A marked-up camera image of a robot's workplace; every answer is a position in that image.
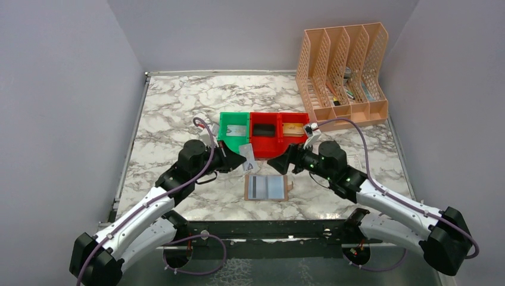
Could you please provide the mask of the silver credit card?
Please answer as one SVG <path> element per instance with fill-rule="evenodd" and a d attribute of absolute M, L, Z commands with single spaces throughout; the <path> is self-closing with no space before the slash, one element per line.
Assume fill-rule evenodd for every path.
<path fill-rule="evenodd" d="M 244 172 L 256 172 L 259 170 L 251 143 L 240 145 L 239 154 L 246 158 L 246 161 L 242 163 L 242 169 Z"/>

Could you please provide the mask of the red plastic bin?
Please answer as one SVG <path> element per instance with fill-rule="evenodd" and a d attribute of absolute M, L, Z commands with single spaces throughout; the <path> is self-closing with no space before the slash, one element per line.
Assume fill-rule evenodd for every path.
<path fill-rule="evenodd" d="M 290 144 L 304 143 L 307 135 L 304 132 L 304 125 L 309 123 L 307 113 L 280 113 L 281 118 L 281 143 L 284 150 Z"/>
<path fill-rule="evenodd" d="M 250 143 L 257 159 L 270 159 L 280 154 L 279 113 L 250 113 Z"/>

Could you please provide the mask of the tan leather card holder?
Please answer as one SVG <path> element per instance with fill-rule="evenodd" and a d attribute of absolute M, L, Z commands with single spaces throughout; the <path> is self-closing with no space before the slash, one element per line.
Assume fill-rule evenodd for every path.
<path fill-rule="evenodd" d="M 246 175 L 244 200 L 287 201 L 293 187 L 286 175 Z"/>

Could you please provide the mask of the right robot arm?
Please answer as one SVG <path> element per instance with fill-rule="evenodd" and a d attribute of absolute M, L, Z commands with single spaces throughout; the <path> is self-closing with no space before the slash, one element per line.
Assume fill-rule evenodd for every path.
<path fill-rule="evenodd" d="M 335 141 L 320 144 L 319 152 L 291 144 L 268 165 L 280 174 L 294 165 L 294 174 L 308 171 L 326 179 L 337 196 L 371 207 L 387 216 L 381 219 L 360 210 L 356 220 L 344 225 L 344 236 L 357 243 L 362 238 L 382 240 L 420 254 L 425 262 L 448 276 L 455 276 L 476 242 L 460 211 L 453 207 L 440 210 L 418 203 L 370 179 L 347 163 L 347 154 Z"/>

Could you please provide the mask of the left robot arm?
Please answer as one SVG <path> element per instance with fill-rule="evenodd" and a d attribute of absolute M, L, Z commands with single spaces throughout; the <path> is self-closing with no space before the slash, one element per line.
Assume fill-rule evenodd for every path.
<path fill-rule="evenodd" d="M 228 173 L 245 162 L 223 141 L 213 146 L 186 142 L 175 164 L 134 208 L 96 234 L 84 232 L 75 240 L 69 271 L 77 284 L 117 285 L 123 272 L 152 249 L 183 243 L 190 234 L 188 221 L 174 207 L 194 191 L 201 176 Z"/>

